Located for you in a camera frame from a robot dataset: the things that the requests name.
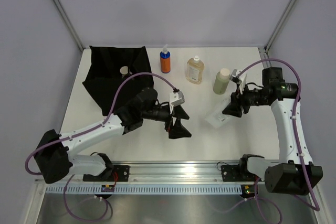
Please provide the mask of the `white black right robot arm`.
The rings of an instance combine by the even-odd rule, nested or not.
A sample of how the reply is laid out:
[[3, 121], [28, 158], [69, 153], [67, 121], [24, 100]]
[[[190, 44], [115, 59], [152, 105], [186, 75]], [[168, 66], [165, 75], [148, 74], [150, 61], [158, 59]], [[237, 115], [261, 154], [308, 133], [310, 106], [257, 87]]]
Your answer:
[[321, 166], [313, 163], [305, 143], [300, 119], [300, 103], [296, 101], [299, 87], [283, 79], [282, 69], [269, 67], [262, 70], [262, 86], [249, 89], [246, 76], [235, 69], [230, 80], [237, 89], [230, 96], [224, 115], [242, 117], [252, 106], [271, 108], [279, 140], [279, 161], [273, 164], [263, 156], [245, 154], [238, 165], [229, 169], [222, 166], [233, 180], [251, 181], [254, 176], [264, 181], [270, 193], [307, 195], [323, 177]]

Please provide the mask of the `white translucent bottle black cap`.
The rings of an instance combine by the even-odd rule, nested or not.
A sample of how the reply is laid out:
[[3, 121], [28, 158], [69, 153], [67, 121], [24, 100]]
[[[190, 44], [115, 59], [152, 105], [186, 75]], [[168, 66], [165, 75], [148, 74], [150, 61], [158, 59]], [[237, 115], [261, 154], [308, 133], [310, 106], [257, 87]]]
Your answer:
[[213, 128], [217, 129], [232, 120], [231, 115], [223, 113], [223, 110], [229, 105], [230, 98], [225, 98], [223, 101], [215, 105], [205, 117], [205, 121]]

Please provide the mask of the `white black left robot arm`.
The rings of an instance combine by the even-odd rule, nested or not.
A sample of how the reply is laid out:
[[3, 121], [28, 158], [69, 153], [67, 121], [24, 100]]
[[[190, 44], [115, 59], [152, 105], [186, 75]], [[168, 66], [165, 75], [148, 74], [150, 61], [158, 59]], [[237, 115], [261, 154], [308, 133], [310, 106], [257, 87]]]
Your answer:
[[84, 175], [90, 181], [108, 181], [114, 165], [104, 153], [82, 155], [81, 152], [109, 138], [119, 137], [153, 120], [164, 123], [170, 139], [189, 138], [191, 133], [181, 120], [190, 117], [183, 110], [184, 94], [174, 90], [166, 103], [157, 102], [157, 91], [143, 89], [107, 119], [72, 133], [58, 134], [49, 130], [42, 136], [34, 160], [47, 184], [56, 183], [68, 175]]

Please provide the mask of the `beige pump bottle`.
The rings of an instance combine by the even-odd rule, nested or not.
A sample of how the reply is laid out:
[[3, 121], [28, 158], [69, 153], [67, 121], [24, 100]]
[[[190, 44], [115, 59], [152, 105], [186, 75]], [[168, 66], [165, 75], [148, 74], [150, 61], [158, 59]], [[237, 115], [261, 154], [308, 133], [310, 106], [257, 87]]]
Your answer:
[[121, 74], [121, 77], [124, 78], [126, 76], [132, 75], [132, 72], [128, 66], [123, 66], [120, 68], [120, 74]]

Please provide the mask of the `green bottle beige cap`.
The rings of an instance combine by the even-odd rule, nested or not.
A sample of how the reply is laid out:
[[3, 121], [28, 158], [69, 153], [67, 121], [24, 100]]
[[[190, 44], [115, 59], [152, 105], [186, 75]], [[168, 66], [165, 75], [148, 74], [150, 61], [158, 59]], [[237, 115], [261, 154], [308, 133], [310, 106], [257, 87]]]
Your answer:
[[230, 82], [230, 70], [222, 68], [216, 75], [213, 91], [215, 94], [224, 94]]

